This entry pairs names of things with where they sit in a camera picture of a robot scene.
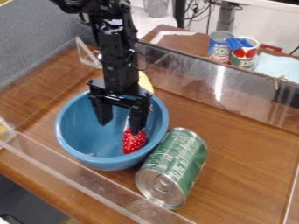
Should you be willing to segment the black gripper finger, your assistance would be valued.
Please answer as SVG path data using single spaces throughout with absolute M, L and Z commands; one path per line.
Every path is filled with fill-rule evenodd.
M 148 109 L 134 106 L 130 109 L 128 122 L 131 133 L 135 136 L 146 127 Z

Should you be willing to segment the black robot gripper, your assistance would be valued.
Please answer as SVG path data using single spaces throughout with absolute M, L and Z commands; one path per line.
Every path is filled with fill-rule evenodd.
M 89 99 L 97 121 L 107 125 L 114 118 L 112 105 L 132 108 L 151 107 L 151 94 L 139 87 L 138 29 L 131 16 L 128 0 L 91 0 L 85 12 L 92 34 L 101 53 L 104 82 L 92 80 Z

